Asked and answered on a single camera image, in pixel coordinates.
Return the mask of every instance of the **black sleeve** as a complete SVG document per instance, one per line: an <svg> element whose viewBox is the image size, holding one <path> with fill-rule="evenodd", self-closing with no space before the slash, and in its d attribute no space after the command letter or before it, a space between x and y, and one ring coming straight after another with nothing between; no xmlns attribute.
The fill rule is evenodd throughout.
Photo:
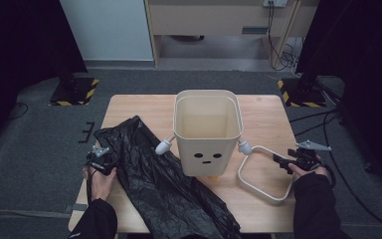
<svg viewBox="0 0 382 239"><path fill-rule="evenodd" d="M336 199L326 176L309 173L294 183L295 239L346 239L340 230L340 219L334 205Z"/></svg>
<svg viewBox="0 0 382 239"><path fill-rule="evenodd" d="M101 199L96 199L89 205L69 238L113 239L116 230L117 218L113 207Z"/></svg>

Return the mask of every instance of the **black garbage bag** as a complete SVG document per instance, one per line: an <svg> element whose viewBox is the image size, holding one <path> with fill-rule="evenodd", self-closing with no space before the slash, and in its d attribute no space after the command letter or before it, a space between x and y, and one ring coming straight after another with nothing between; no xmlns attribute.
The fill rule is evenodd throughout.
<svg viewBox="0 0 382 239"><path fill-rule="evenodd" d="M117 178L154 238L241 238L240 225L215 193L186 176L170 151L155 153L160 140L135 116L95 132L117 160Z"/></svg>

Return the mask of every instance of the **wooden table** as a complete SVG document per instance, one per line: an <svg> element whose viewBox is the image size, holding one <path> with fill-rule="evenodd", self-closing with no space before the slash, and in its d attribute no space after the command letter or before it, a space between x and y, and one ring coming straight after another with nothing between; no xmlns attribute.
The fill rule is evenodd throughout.
<svg viewBox="0 0 382 239"><path fill-rule="evenodd" d="M116 126L124 120L140 116L159 138L173 133L174 95L116 95L110 100L102 127ZM241 108L244 132L242 138L251 145L262 145L283 156L294 148L295 139L282 100L277 96L237 96ZM171 150L179 155L176 140ZM207 187L224 200L241 225L243 233L291 232L294 197L291 193L282 205L266 199L239 185L237 173L245 156L235 150L225 173L217 180L199 177ZM268 156L254 155L243 168L246 180L270 195L285 195L291 176ZM148 232L141 216L129 201L119 182L115 183L108 202L114 207L120 233ZM80 189L76 204L87 204L86 182ZM83 215L74 210L69 229L73 230Z"/></svg>

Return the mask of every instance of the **gray carpet floor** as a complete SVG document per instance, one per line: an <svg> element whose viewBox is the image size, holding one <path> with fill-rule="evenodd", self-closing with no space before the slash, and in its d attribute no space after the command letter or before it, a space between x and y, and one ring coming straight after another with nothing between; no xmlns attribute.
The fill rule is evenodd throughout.
<svg viewBox="0 0 382 239"><path fill-rule="evenodd" d="M23 90L17 105L0 132L0 210L24 210L41 217L0 216L0 238L67 238L71 206L81 183L81 168L87 152L95 144L92 137L79 143L83 130L95 122L100 128L110 97L119 94L172 94L192 89L222 89L247 95L281 95L277 80L291 73L275 72L187 72L91 70L99 79L90 103L76 107L50 107L49 98L58 84L49 79ZM334 109L286 108L290 120ZM336 164L353 192L382 218L382 175L364 171L364 157L347 128L337 117L326 126ZM320 124L323 117L313 117L291 124L294 133ZM296 137L325 144L322 127ZM369 215L337 174L328 153L320 153L336 173L334 193L342 229L353 238L382 238L382 224ZM292 234L277 238L291 239Z"/></svg>

